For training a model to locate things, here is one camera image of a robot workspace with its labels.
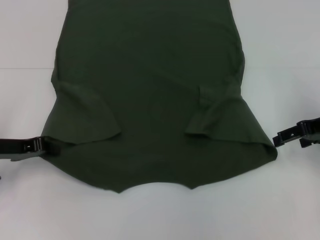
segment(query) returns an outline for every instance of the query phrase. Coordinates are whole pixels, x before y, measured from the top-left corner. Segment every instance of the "white background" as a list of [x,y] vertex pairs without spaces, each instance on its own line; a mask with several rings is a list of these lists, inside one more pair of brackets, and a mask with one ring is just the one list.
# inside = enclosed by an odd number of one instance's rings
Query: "white background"
[[[231,0],[246,54],[243,97],[267,135],[320,117],[320,1]],[[0,137],[41,134],[67,0],[0,1]],[[40,158],[0,160],[3,240],[319,240],[320,145],[190,191],[153,183],[122,194]]]

